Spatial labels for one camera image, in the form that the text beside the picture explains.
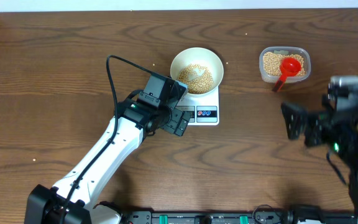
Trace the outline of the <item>red measuring scoop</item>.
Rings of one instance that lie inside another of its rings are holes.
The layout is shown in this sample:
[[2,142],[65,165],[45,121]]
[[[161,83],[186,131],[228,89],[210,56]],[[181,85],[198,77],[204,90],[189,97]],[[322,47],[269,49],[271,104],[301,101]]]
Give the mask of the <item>red measuring scoop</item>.
[[272,91],[278,92],[285,84],[288,77],[294,77],[301,71],[301,63],[292,57],[284,58],[280,64],[281,75]]

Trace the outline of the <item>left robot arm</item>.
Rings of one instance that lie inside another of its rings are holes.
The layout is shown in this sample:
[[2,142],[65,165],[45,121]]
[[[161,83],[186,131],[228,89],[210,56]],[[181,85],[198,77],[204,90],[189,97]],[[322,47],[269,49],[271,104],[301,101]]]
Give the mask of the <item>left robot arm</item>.
[[133,91],[115,104],[114,117],[84,158],[52,188],[37,185],[27,199],[25,223],[119,223],[113,204],[98,202],[104,187],[146,137],[162,129],[182,136],[190,115],[177,108],[186,90]]

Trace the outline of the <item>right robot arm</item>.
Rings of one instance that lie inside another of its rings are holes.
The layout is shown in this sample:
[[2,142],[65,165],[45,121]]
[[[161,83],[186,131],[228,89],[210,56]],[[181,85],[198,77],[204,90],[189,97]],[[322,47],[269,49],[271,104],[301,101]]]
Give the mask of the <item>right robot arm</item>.
[[283,102],[281,111],[287,135],[295,140],[303,134],[306,147],[328,145],[329,152],[348,166],[349,182],[334,164],[331,167],[341,182],[349,186],[349,196],[358,216],[358,94],[324,95],[322,105],[322,111],[307,111],[294,103]]

